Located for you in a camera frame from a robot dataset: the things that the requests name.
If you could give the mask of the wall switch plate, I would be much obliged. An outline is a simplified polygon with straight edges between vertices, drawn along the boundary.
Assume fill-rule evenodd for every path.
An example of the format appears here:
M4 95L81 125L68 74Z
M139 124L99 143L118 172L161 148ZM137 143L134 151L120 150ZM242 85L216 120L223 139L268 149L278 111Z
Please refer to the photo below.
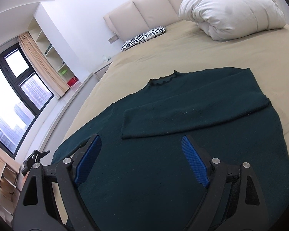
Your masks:
M119 39L118 35L114 35L112 36L108 41L110 44L114 43L115 41L117 41Z

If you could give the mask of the white wall shelf unit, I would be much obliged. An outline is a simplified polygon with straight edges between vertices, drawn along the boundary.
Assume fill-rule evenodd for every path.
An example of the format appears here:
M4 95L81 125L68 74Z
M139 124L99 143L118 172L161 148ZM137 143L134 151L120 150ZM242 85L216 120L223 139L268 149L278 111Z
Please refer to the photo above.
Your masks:
M38 22L34 17L29 24L28 32L30 33L38 48L57 74L59 74L59 71L62 69L68 70L66 76L62 76L59 74L59 76L64 80L65 83L67 83L67 81L73 76L76 76L58 54L51 41L49 41L48 37L46 37L45 32L39 26Z

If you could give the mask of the black framed window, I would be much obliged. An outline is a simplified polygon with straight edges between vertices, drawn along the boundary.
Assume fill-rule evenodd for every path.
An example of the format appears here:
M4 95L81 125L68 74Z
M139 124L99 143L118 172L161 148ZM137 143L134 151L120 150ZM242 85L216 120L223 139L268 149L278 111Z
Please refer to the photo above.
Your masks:
M0 148L11 158L53 96L19 44L0 53Z

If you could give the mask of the red box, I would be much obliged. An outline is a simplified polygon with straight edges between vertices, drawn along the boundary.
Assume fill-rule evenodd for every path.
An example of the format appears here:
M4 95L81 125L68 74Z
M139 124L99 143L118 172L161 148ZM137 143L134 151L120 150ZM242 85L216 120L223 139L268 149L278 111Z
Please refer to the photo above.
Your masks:
M78 78L76 76L73 76L71 79L69 79L67 81L67 85L71 88L73 87L77 82L78 82Z

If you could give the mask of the zebra print pillow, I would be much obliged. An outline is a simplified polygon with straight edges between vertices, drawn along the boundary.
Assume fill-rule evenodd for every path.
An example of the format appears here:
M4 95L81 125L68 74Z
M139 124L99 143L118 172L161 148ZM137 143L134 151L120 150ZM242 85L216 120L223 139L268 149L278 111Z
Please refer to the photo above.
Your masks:
M145 43L147 41L150 41L160 35L163 35L166 32L166 27L156 27L153 29L150 29L147 32L141 33L128 41L124 43L124 45L121 48L121 51L126 51L138 44Z

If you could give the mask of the white nightstand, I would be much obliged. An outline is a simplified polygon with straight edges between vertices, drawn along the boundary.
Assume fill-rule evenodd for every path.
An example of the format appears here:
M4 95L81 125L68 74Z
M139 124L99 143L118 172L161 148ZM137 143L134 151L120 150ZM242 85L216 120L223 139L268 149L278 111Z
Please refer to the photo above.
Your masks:
M98 68L98 70L94 73L94 75L96 76L96 78L98 80L101 80L101 78L105 75L105 73L107 72L110 64L112 63L111 60L109 60L108 62L105 62L102 64L101 67Z

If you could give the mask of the white folded duvet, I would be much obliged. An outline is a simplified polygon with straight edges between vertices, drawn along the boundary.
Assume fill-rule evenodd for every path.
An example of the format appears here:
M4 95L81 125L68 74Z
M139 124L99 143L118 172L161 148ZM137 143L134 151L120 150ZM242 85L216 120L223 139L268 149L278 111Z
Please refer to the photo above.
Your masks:
M242 38L286 25L275 0L183 0L178 16L215 41Z

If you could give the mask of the dark green knit sweater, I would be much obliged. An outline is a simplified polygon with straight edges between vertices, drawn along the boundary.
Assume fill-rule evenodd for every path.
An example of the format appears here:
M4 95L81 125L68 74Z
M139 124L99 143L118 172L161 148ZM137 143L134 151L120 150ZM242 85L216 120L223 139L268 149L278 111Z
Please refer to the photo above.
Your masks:
M217 68L150 80L111 104L54 153L97 134L102 149L80 194L101 230L182 230L204 188L182 152L190 135L227 164L249 162L273 224L289 204L289 155L280 118L250 69Z

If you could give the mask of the beige padded headboard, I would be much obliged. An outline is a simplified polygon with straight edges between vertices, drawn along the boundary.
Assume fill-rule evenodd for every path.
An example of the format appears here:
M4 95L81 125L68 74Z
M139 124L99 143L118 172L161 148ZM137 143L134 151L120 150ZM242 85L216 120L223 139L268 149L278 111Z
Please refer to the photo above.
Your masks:
M127 41L158 26L180 21L183 0L130 0L104 16L108 28Z

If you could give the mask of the wooden chair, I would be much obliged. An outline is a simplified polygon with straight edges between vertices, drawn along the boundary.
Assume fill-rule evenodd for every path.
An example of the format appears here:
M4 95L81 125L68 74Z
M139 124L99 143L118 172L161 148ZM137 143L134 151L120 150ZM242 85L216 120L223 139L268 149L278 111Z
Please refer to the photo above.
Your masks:
M7 163L0 172L0 216L12 226L20 189L17 187L18 173Z

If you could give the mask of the beige curtain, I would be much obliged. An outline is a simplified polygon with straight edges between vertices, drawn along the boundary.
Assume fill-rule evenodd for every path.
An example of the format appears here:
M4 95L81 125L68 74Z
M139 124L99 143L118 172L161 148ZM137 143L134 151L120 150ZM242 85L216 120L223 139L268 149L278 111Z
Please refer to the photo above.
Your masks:
M27 31L18 36L18 43L34 70L42 77L55 96L61 98L69 90L63 78L52 68L37 44Z

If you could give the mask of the beige bed with sheet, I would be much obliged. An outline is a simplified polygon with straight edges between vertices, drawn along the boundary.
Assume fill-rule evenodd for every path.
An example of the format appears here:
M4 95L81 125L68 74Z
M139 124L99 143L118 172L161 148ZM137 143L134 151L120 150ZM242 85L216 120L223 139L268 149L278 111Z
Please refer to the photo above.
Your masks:
M117 54L85 100L67 136L111 103L174 71L249 68L279 114L289 149L289 25L230 41L214 41L194 23L180 21L146 43Z

